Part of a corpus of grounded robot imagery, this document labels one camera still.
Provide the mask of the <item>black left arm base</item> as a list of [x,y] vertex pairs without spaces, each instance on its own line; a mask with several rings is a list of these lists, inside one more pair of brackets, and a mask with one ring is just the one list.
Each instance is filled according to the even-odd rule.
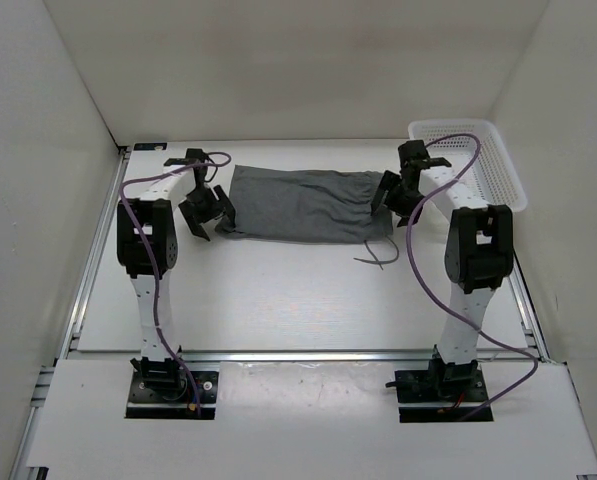
[[214,420],[219,391],[219,372],[192,371],[199,393],[200,406],[196,404],[195,391],[188,384],[188,376],[180,371],[177,382],[165,375],[145,377],[137,361],[132,362],[132,379],[127,396],[125,417],[145,420]]

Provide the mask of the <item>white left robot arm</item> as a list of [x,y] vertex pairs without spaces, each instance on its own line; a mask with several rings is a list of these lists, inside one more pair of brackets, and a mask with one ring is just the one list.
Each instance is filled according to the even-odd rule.
[[204,225],[219,219],[235,221],[235,207],[224,189],[210,182],[232,161],[230,154],[189,148],[169,158],[156,175],[124,181],[116,213],[116,254],[129,276],[138,301],[141,357],[138,369],[157,372],[153,388],[166,400],[184,395],[188,377],[171,346],[173,330],[170,274],[178,259],[175,215],[182,215],[190,233],[207,240]]

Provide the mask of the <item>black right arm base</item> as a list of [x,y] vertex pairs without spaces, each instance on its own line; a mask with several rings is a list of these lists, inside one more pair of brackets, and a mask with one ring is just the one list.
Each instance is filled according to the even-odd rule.
[[480,370],[475,378],[444,385],[427,370],[396,370],[385,388],[396,393],[399,422],[402,424],[492,422],[489,400]]

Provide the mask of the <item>grey drawstring shorts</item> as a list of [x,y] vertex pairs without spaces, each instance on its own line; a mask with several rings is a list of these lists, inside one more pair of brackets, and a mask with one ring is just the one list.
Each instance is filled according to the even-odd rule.
[[377,171],[282,171],[237,165],[229,199],[235,218],[215,232],[228,239],[306,244],[395,245],[392,213],[371,210],[382,174]]

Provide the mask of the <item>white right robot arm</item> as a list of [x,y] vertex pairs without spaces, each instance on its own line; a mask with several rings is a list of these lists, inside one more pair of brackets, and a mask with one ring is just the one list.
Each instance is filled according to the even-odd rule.
[[495,291],[513,269],[513,213],[492,205],[460,181],[451,163],[433,158],[422,140],[398,147],[400,172],[386,171],[371,202],[375,214],[384,207],[406,227],[407,255],[413,256],[413,226],[431,202],[449,222],[444,267],[451,282],[450,304],[434,360],[441,366],[427,375],[427,387],[448,400],[464,384],[458,367],[472,367],[484,316]]

